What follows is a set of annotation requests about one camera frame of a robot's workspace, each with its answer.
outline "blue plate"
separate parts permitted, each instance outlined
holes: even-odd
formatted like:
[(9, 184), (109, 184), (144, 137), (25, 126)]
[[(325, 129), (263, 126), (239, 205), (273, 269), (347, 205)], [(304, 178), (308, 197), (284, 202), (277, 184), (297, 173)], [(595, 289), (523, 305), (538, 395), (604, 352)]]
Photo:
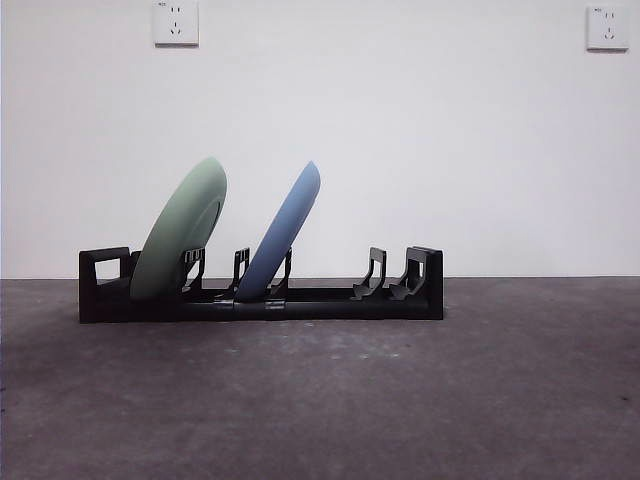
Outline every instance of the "blue plate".
[(295, 240), (320, 190), (320, 172), (309, 162), (271, 222), (245, 272), (235, 299), (260, 300)]

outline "green plate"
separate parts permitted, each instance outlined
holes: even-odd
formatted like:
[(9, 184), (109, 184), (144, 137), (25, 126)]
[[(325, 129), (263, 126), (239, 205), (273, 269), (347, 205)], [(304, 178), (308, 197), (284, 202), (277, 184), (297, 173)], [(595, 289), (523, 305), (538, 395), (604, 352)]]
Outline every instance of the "green plate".
[(182, 253), (204, 248), (222, 212), (227, 176), (207, 158), (185, 177), (149, 233), (131, 278), (131, 298), (147, 300), (181, 286)]

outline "electrical socket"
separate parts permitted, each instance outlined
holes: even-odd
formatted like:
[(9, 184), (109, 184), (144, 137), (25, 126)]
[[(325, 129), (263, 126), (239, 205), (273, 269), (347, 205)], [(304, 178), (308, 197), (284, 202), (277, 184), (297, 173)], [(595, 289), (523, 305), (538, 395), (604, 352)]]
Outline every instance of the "electrical socket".
[(629, 49), (629, 12), (622, 6), (587, 8), (587, 50)]
[(197, 47), (198, 2), (156, 1), (153, 4), (153, 39), (156, 47)]

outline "concrete floor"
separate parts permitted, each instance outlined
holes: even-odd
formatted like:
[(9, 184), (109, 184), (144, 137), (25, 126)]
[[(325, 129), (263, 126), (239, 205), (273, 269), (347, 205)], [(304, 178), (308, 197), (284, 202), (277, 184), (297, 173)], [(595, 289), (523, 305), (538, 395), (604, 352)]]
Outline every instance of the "concrete floor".
[(640, 278), (451, 279), (442, 322), (77, 323), (3, 284), (3, 477), (640, 478)]

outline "wall plate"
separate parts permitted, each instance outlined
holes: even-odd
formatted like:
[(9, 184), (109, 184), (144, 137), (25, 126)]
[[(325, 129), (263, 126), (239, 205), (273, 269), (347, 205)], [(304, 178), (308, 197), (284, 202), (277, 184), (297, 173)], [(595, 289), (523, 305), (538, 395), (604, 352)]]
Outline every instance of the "wall plate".
[(587, 50), (629, 49), (629, 10), (622, 6), (587, 7)]
[(198, 2), (158, 0), (153, 4), (153, 40), (156, 47), (197, 47)]

